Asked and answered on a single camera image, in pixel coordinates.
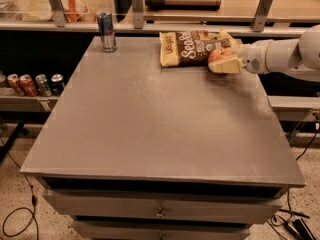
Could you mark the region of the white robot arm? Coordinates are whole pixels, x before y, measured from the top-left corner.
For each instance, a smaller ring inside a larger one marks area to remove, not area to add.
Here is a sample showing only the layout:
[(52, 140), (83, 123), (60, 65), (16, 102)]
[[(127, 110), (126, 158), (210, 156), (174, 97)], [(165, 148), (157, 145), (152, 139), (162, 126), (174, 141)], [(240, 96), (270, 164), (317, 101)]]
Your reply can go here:
[(320, 26), (307, 29), (299, 38), (260, 40), (231, 48), (214, 49), (208, 58), (215, 74), (282, 73), (295, 79), (320, 81)]

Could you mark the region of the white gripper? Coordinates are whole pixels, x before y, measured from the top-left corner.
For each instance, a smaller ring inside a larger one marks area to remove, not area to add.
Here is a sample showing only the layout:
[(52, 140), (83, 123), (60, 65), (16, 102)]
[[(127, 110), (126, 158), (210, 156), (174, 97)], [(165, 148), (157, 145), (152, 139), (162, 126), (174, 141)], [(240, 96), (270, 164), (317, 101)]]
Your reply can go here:
[(266, 54), (270, 45), (270, 40), (260, 40), (252, 44), (240, 44), (230, 47), (238, 57), (222, 58), (209, 61), (209, 69), (213, 73), (238, 74), (244, 68), (252, 74), (264, 74), (267, 72)]

